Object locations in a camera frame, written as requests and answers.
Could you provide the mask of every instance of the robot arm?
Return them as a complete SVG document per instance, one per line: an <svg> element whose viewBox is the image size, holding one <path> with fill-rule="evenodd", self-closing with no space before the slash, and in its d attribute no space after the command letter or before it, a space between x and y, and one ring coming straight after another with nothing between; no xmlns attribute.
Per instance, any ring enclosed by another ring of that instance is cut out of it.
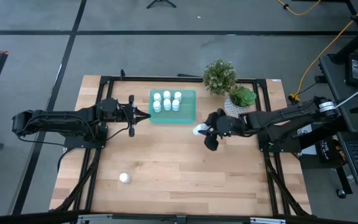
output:
<svg viewBox="0 0 358 224"><path fill-rule="evenodd" d="M135 134L134 125L150 118L150 115L138 110L133 105L134 96L129 97L128 104L120 104L113 98L78 111L24 111L15 115L12 132L18 137L39 131L60 133L66 138L82 136L86 142L103 142L106 135L101 134L100 123L128 123L129 136Z"/></svg>
<svg viewBox="0 0 358 224"><path fill-rule="evenodd" d="M302 128L308 123L312 123L312 121L324 121L325 119L336 118L336 116L337 111L332 101L322 97L314 97L312 100L300 105L272 112L255 111L244 113L240 114L238 118L226 116L222 109L218 109L217 112L209 114L205 122L208 128L198 132L206 136L204 141L206 147L215 151L218 148L218 141L216 140L218 136L221 138L226 136L249 137L269 129L277 123L310 118L306 119L306 123L302 123L299 126L287 126L288 129L283 130L284 134L282 134L285 135L285 133Z"/></svg>

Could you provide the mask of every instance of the tripod leg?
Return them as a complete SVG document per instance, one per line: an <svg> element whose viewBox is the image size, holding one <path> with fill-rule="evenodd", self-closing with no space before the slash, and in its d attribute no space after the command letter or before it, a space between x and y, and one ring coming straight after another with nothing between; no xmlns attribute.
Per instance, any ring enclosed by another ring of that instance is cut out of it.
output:
<svg viewBox="0 0 358 224"><path fill-rule="evenodd" d="M146 9L150 9L150 7L152 7L152 5L154 5L154 3L158 2L159 0L154 0L152 3L150 3Z"/></svg>
<svg viewBox="0 0 358 224"><path fill-rule="evenodd" d="M172 7L177 7L174 3L170 2L169 0L165 0L168 4L170 4Z"/></svg>

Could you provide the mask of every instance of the teal tray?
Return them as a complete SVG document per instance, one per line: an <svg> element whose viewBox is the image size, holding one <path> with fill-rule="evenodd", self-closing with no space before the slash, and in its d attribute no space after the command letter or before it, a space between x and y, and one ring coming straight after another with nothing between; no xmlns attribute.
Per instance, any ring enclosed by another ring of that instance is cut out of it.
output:
<svg viewBox="0 0 358 224"><path fill-rule="evenodd" d="M159 93L163 98L163 92L171 93L171 101L175 92L181 92L181 103L179 111L164 110L161 104L161 112L156 113L153 109L154 93ZM194 124L196 122L196 92L194 90L151 90L149 114L152 115L150 121L155 124Z"/></svg>

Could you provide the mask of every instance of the concrete floor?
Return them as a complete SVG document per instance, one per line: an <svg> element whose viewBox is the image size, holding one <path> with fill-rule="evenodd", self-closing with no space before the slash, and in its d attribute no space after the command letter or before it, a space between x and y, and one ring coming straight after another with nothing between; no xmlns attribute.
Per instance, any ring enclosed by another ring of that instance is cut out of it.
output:
<svg viewBox="0 0 358 224"><path fill-rule="evenodd" d="M336 3L321 3L307 16L295 17L273 0L172 1L177 4L176 9L157 3L149 10L145 9L149 1L88 1L80 30L341 30L349 21L346 5ZM71 30L80 2L0 0L0 29ZM298 12L312 4L289 3ZM358 1L354 4L358 10ZM118 75L120 69L124 69L128 76L202 75L204 67L218 58L231 61L240 77L282 79L287 95L297 89L306 67L332 39L218 35L77 36L55 110L74 109L83 75ZM348 37L340 38L328 52L338 51L349 40ZM0 215L11 212L32 146L20 142L11 133L11 117L24 110L45 108L67 41L66 35L0 35L0 50L10 51L0 77L0 141L5 144L0 150ZM313 77L319 74L320 70L314 66L304 87L313 84ZM332 97L329 88L319 84L301 98L314 95ZM48 134L45 140L62 142L62 138L54 134ZM24 213L48 210L61 154L59 147L42 148ZM314 215L358 222L358 195L350 195L344 200L337 198L334 190L340 183L333 171L304 170L304 175Z"/></svg>

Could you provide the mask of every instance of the flower pot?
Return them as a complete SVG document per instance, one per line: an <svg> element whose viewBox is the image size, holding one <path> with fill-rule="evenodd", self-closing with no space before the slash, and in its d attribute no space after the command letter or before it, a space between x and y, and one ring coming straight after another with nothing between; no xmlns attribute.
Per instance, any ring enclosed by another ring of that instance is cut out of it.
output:
<svg viewBox="0 0 358 224"><path fill-rule="evenodd" d="M249 106L241 107L236 106L230 99L230 97L227 97L224 101L224 110L227 115L238 117L239 114L247 112Z"/></svg>

